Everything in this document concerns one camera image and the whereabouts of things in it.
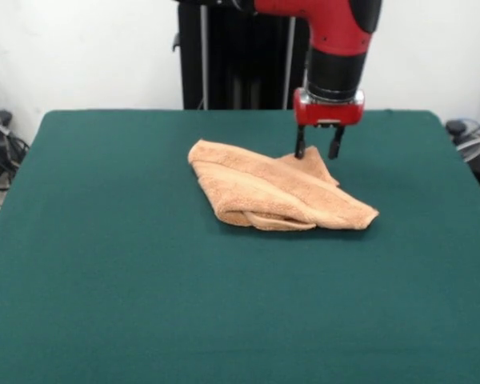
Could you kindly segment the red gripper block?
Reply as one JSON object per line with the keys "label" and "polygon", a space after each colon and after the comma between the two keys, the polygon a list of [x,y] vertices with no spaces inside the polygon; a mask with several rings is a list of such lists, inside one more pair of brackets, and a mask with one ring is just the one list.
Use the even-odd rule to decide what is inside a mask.
{"label": "red gripper block", "polygon": [[345,133],[344,126],[358,124],[363,115],[365,95],[357,90],[354,98],[346,103],[330,103],[314,98],[305,88],[297,88],[293,95],[294,116],[298,124],[294,156],[303,159],[306,150],[305,126],[336,125],[330,143],[328,159],[336,159]]}

